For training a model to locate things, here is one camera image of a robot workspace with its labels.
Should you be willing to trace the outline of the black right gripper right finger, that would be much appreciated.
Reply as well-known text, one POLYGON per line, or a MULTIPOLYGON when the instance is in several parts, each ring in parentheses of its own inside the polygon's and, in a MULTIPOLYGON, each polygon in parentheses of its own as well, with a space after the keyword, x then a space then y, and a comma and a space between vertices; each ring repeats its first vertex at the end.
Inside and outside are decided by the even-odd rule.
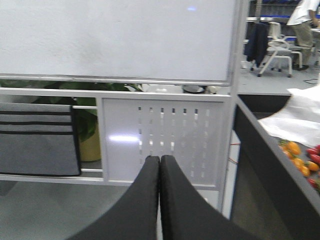
POLYGON ((160 160, 160 214, 165 240, 257 239, 205 201, 172 155, 160 160))

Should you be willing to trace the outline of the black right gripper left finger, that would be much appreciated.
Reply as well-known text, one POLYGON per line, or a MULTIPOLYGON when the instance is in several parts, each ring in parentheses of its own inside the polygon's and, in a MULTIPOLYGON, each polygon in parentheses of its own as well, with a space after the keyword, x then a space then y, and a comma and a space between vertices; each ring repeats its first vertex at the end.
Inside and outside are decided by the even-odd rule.
POLYGON ((156 240, 160 158, 148 156, 122 197, 70 240, 156 240))

